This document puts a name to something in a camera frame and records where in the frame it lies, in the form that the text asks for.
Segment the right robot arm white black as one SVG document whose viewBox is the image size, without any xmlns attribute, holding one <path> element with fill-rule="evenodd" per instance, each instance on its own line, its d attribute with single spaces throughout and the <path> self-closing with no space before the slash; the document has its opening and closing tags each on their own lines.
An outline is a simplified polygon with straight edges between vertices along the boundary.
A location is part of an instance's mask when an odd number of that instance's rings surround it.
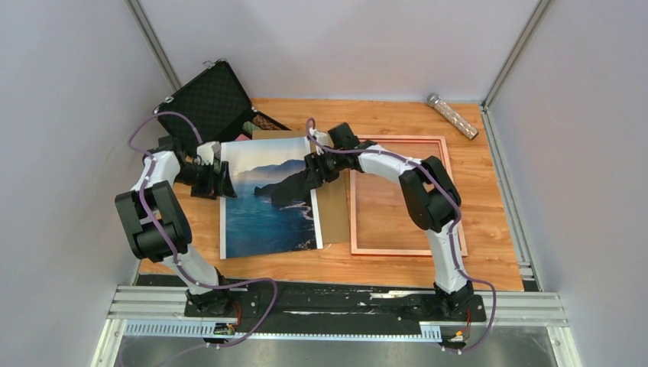
<svg viewBox="0 0 648 367">
<path fill-rule="evenodd" d="M 450 320 L 464 313 L 474 288 L 458 245 L 461 197 L 440 159 L 409 158 L 373 141 L 360 141 L 346 122 L 323 133 L 309 118 L 306 139 L 316 146 L 305 156 L 306 189 L 330 183 L 345 170 L 381 177 L 400 188 L 410 219 L 425 232 L 432 253 L 434 309 Z"/>
</svg>

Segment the seascape photo print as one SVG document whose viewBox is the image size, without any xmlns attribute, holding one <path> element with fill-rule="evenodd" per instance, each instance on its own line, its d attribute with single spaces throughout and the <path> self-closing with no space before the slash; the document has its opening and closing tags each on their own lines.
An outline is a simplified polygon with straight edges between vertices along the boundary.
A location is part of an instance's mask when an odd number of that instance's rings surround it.
<svg viewBox="0 0 648 367">
<path fill-rule="evenodd" d="M 316 192 L 303 186 L 309 153 L 304 137 L 222 146 L 236 194 L 220 200 L 222 259 L 323 247 Z"/>
</svg>

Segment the brown backing board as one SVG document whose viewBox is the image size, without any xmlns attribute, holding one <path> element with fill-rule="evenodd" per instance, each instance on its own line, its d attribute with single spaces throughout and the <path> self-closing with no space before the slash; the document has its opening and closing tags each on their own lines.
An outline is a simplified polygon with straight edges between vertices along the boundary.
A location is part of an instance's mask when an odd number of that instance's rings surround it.
<svg viewBox="0 0 648 367">
<path fill-rule="evenodd" d="M 300 139 L 305 146 L 305 152 L 300 158 L 305 164 L 305 167 L 300 171 L 304 171 L 306 169 L 304 157 L 316 153 L 315 145 L 307 139 L 304 132 L 260 131 L 253 134 L 254 140 L 270 139 L 280 143 L 286 143 L 291 138 Z M 277 205 L 287 206 L 288 203 L 292 203 L 288 191 L 288 177 L 279 183 L 273 183 L 261 188 L 261 194 L 269 195 L 272 203 Z M 312 199 L 312 204 L 313 211 L 318 214 L 322 244 L 327 246 L 329 244 L 349 242 L 351 240 L 351 229 L 344 174 L 340 173 L 337 180 L 324 183 L 321 187 L 312 190 L 312 193 L 316 196 Z"/>
</svg>

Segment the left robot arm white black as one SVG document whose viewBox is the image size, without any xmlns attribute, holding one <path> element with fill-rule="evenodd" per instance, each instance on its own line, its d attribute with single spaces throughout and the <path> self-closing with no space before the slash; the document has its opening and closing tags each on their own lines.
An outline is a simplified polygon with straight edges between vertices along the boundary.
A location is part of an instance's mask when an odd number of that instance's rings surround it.
<svg viewBox="0 0 648 367">
<path fill-rule="evenodd" d="M 173 190 L 188 186 L 194 196 L 215 200 L 236 196 L 228 162 L 221 159 L 221 145 L 200 143 L 192 161 L 181 143 L 170 136 L 159 147 L 143 152 L 144 168 L 136 184 L 115 198 L 115 206 L 131 251 L 138 259 L 161 263 L 187 286 L 186 299 L 197 312 L 217 317 L 234 306 L 234 295 L 225 277 L 193 246 L 189 220 Z"/>
</svg>

